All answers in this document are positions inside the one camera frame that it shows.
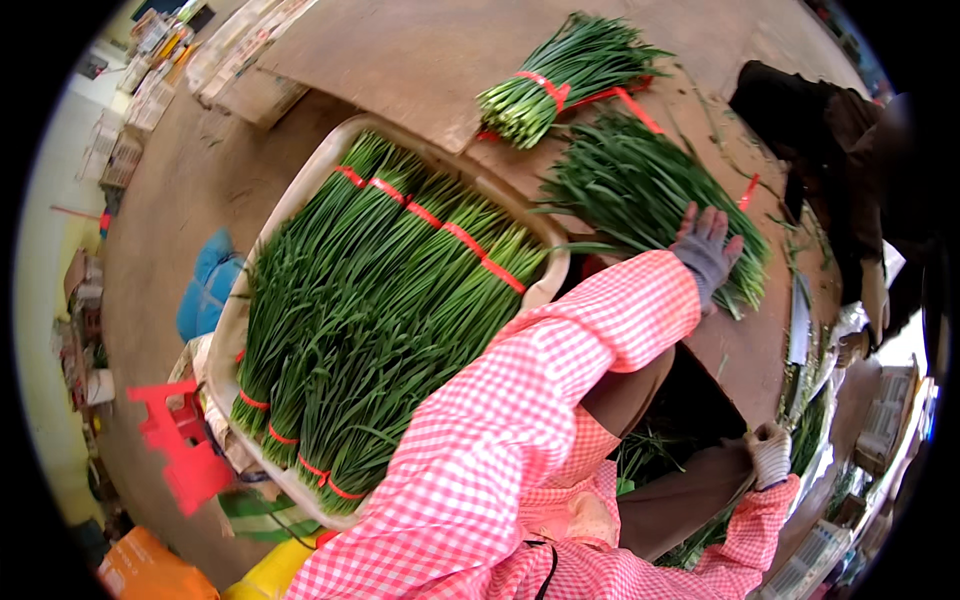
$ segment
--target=white plastic tray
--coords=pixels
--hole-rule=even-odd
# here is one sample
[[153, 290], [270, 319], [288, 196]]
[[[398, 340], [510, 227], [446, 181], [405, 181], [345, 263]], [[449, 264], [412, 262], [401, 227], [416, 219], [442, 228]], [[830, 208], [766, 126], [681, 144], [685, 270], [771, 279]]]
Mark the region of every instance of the white plastic tray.
[[[533, 207], [529, 201], [473, 161], [452, 156], [399, 127], [368, 114], [358, 115], [344, 121], [330, 132], [324, 143], [306, 161], [306, 164], [303, 165], [303, 168], [290, 183], [290, 187], [280, 198], [266, 225], [260, 231], [257, 244], [253, 245], [253, 250], [247, 257], [247, 264], [250, 264], [256, 257], [259, 242], [268, 239], [281, 223], [303, 209], [326, 181], [326, 178], [333, 173], [334, 167], [340, 164], [341, 159], [360, 133], [367, 130], [377, 132], [397, 146], [415, 152], [430, 167], [458, 177], [492, 202], [502, 206], [514, 219], [530, 229], [546, 248], [554, 248], [555, 250], [551, 251], [547, 257], [543, 277], [540, 281], [531, 285], [524, 294], [520, 312], [546, 304], [553, 299], [566, 278], [570, 258], [569, 252], [566, 250], [556, 249], [557, 246], [566, 242], [566, 236], [557, 224], [546, 215], [527, 212], [529, 208]], [[217, 329], [214, 332], [207, 358], [206, 390], [225, 416], [229, 416], [233, 400], [240, 391], [236, 380], [236, 355], [245, 347], [247, 342], [250, 303], [248, 300], [237, 298], [237, 296], [246, 296], [248, 292], [246, 272], [241, 272], [236, 283], [233, 284], [232, 293], [224, 306], [220, 322], [217, 323]], [[356, 512], [349, 516], [332, 516], [324, 513], [317, 503], [316, 494], [298, 479], [296, 468], [282, 469], [263, 458], [259, 444], [248, 438], [232, 422], [230, 427], [236, 433], [241, 444], [264, 467], [264, 470], [276, 484], [287, 492], [287, 495], [312, 518], [319, 521], [323, 526], [337, 531], [344, 531], [356, 522], [366, 505], [366, 500], [360, 504]]]

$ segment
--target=wall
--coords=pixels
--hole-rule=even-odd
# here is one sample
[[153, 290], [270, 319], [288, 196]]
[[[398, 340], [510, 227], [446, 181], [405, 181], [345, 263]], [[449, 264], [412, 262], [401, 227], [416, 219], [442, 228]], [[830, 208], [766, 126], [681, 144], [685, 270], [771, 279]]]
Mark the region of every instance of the wall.
[[104, 25], [104, 30], [100, 37], [104, 39], [115, 39], [123, 44], [130, 43], [130, 29], [134, 22], [130, 18], [132, 14], [140, 8], [144, 0], [126, 0], [120, 8], [114, 13], [113, 18]]
[[115, 86], [110, 76], [93, 81], [72, 76], [37, 154], [17, 240], [13, 313], [21, 395], [40, 463], [68, 524], [91, 517], [102, 521], [103, 515], [86, 483], [82, 420], [71, 411], [50, 339], [54, 318], [66, 317], [62, 282], [70, 259], [80, 246], [96, 252], [100, 237], [96, 221], [52, 211], [50, 205], [103, 211], [96, 180], [75, 175]]

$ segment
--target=blue bag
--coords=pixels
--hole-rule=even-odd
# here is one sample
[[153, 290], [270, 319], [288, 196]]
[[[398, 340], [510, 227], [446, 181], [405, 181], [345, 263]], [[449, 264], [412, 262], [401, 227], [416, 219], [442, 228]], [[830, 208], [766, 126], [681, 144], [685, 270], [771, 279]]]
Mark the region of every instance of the blue bag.
[[217, 327], [243, 263], [233, 250], [226, 228], [206, 240], [177, 311], [177, 331], [184, 343]]

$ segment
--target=black cord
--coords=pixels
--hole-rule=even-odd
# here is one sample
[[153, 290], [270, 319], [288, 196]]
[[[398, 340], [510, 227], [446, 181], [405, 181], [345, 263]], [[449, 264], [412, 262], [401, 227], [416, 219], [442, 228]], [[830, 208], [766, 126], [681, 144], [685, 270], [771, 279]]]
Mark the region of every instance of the black cord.
[[[546, 544], [545, 541], [540, 540], [527, 540], [526, 542], [532, 546], [542, 546]], [[557, 572], [557, 548], [554, 547], [553, 544], [550, 544], [550, 550], [553, 552], [553, 564], [550, 565], [550, 572], [547, 573], [546, 579], [540, 584], [540, 589], [537, 591], [537, 596], [534, 600], [543, 600], [543, 596], [546, 595], [546, 589], [550, 586], [550, 580], [553, 579], [553, 574]]]
[[303, 546], [303, 547], [306, 548], [307, 550], [310, 550], [311, 552], [312, 552], [313, 550], [316, 550], [316, 549], [317, 549], [317, 546], [311, 546], [311, 545], [308, 544], [307, 542], [303, 541], [303, 540], [300, 538], [300, 536], [298, 536], [297, 534], [295, 534], [295, 533], [293, 532], [292, 529], [290, 529], [289, 527], [287, 527], [286, 525], [284, 525], [284, 524], [280, 521], [280, 519], [278, 519], [278, 518], [276, 517], [276, 515], [274, 515], [274, 511], [272, 511], [272, 510], [270, 509], [270, 505], [268, 505], [266, 502], [264, 502], [264, 501], [263, 501], [263, 498], [260, 497], [260, 492], [258, 492], [258, 491], [256, 491], [256, 490], [253, 490], [253, 497], [256, 498], [256, 501], [259, 502], [260, 505], [263, 506], [263, 508], [267, 511], [267, 515], [270, 515], [270, 518], [273, 519], [273, 520], [276, 522], [276, 524], [279, 525], [280, 527], [282, 527], [288, 534], [290, 534], [290, 537], [292, 537], [294, 540], [298, 541], [301, 546]]

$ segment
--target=yellow bag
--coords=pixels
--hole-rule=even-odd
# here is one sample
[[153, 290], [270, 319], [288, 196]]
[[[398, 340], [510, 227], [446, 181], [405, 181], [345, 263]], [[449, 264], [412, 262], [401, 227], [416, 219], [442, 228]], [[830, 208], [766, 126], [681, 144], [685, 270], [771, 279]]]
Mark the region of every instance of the yellow bag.
[[[337, 535], [335, 531], [321, 530], [318, 536], [302, 538], [308, 545], [319, 546]], [[243, 579], [224, 591], [223, 600], [275, 600], [283, 597], [294, 576], [313, 550], [304, 548], [297, 540], [287, 540], [270, 551], [263, 560], [244, 575]]]

